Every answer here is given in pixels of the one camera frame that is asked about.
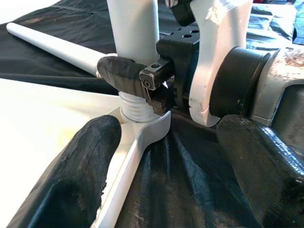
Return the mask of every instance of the black fabric sheet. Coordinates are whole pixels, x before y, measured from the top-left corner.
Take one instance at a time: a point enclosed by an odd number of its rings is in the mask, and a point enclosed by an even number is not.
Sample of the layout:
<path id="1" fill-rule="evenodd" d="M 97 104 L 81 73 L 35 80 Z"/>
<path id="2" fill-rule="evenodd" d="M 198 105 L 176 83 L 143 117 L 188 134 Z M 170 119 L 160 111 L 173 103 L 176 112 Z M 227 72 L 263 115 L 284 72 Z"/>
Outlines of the black fabric sheet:
<path id="1" fill-rule="evenodd" d="M 163 1 L 159 18 L 161 36 L 180 27 Z M 100 52 L 115 52 L 106 0 L 63 0 L 15 23 Z M 115 94 L 100 79 L 8 34 L 5 26 L 0 25 L 0 78 L 36 77 L 40 83 L 45 78 L 50 85 L 52 76 L 54 81 L 69 77 L 55 86 L 91 91 L 84 82 L 88 78 L 100 84 L 93 92 Z M 214 130 L 172 112 L 168 135 L 144 152 L 116 226 L 258 227 Z"/>

